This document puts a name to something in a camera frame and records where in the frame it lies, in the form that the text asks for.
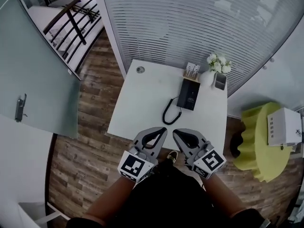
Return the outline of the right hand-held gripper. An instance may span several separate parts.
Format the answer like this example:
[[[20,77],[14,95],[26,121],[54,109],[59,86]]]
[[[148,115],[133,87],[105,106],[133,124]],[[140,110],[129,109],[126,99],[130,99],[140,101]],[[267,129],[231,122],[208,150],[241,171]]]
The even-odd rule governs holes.
[[[226,163],[223,154],[218,153],[210,141],[206,142],[200,132],[180,128],[173,130],[172,136],[179,150],[184,153],[187,166],[200,177],[209,179]]]

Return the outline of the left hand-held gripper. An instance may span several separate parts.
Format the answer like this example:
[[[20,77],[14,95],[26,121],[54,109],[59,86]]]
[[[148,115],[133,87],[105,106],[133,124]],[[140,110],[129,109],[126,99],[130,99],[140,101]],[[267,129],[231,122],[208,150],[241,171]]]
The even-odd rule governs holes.
[[[121,176],[141,182],[158,164],[157,156],[167,136],[167,128],[153,127],[137,134],[128,151],[124,151],[118,165]]]

